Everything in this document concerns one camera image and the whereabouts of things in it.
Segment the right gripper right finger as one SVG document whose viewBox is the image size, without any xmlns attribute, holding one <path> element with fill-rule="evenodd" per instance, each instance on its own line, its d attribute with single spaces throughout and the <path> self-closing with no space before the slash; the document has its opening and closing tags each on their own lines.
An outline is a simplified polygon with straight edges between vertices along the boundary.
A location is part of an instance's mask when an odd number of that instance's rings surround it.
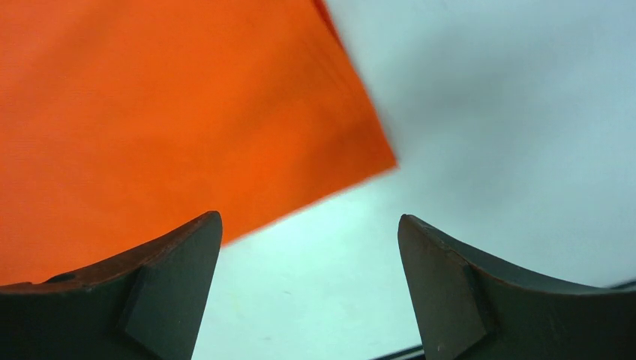
<svg viewBox="0 0 636 360">
<path fill-rule="evenodd" d="M 522 268 L 411 214 L 398 245 L 427 359 L 633 359 L 635 289 Z"/>
</svg>

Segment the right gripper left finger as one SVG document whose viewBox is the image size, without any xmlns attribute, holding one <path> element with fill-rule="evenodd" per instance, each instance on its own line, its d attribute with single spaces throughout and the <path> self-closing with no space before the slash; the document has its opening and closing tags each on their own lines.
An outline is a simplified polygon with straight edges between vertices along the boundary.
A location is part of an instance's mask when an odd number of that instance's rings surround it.
<svg viewBox="0 0 636 360">
<path fill-rule="evenodd" d="M 3 359 L 190 359 L 222 239 L 206 212 L 43 283 L 1 288 Z"/>
</svg>

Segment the orange t shirt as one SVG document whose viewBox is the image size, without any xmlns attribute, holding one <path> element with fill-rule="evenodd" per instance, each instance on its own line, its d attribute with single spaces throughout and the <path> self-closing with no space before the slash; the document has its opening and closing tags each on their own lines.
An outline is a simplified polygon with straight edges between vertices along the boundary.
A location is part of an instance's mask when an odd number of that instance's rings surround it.
<svg viewBox="0 0 636 360">
<path fill-rule="evenodd" d="M 3 1 L 1 282 L 217 210 L 232 241 L 392 168 L 324 1 Z"/>
</svg>

